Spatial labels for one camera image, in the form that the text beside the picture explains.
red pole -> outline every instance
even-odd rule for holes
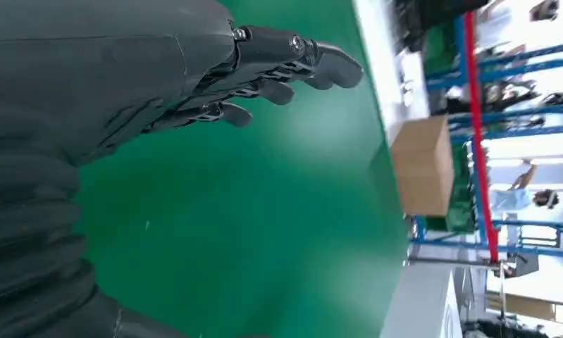
[[[476,56],[474,55],[474,19],[473,13],[468,12],[464,16],[464,45],[465,45],[465,60],[468,69],[469,83],[470,83],[470,106],[472,110],[472,128],[474,129],[474,142],[472,146],[474,147],[474,152],[476,157],[474,159],[476,163],[475,170],[478,170],[478,181],[481,191],[481,208],[484,214],[485,230],[488,240],[488,248],[490,252],[490,260],[492,262],[497,262],[499,260],[497,252],[497,243],[499,242],[499,237],[497,235],[497,230],[493,228],[493,220],[491,219],[489,200],[488,200],[488,181],[486,173],[486,161],[483,152],[483,147],[481,142],[483,140],[482,131],[482,119],[481,119],[481,101],[478,97],[480,92],[478,85],[478,68],[476,67]]]

brown cardboard box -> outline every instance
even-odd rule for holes
[[[447,215],[454,179],[447,118],[407,121],[391,157],[404,212]]]

metal screw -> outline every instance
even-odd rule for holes
[[[302,40],[301,37],[294,35],[290,40],[290,46],[294,49],[294,51],[300,52],[304,49],[304,40]]]
[[[235,41],[246,41],[246,40],[248,40],[248,34],[246,34],[246,31],[243,30],[242,28],[235,28],[231,32],[231,36],[233,36],[233,39]]]

green table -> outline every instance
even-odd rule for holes
[[[227,0],[364,62],[352,4]],[[239,101],[254,122],[139,137],[87,166],[102,289],[189,338],[377,338],[407,249],[373,87]]]

robotic hand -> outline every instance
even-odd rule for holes
[[[288,82],[302,80],[327,90],[333,85],[352,88],[362,79],[361,66],[339,48],[294,32],[244,26],[235,28],[232,36],[236,46],[230,60],[210,70],[187,101],[169,109],[143,132],[217,120],[244,127],[252,115],[225,100],[262,96],[285,105],[294,96]]]
[[[0,0],[0,337],[182,337],[94,283],[72,227],[78,167],[141,133],[252,116],[287,83],[350,88],[360,65],[214,0]]]

